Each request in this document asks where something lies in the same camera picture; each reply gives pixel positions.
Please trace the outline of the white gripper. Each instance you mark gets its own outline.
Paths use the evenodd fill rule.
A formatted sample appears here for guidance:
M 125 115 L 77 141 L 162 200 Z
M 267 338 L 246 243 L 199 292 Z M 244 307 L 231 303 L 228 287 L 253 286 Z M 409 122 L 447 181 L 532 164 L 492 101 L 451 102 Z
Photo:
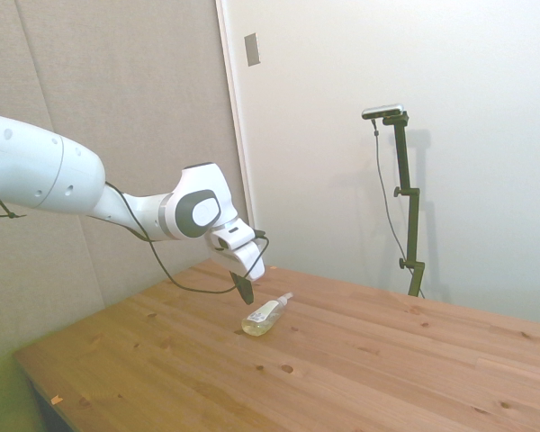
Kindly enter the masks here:
M 228 250 L 215 246 L 207 239 L 206 245 L 211 259 L 231 272 L 230 276 L 243 302 L 247 305 L 252 304 L 254 293 L 250 281 L 254 282 L 265 274 L 258 244 L 250 241 L 235 250 Z

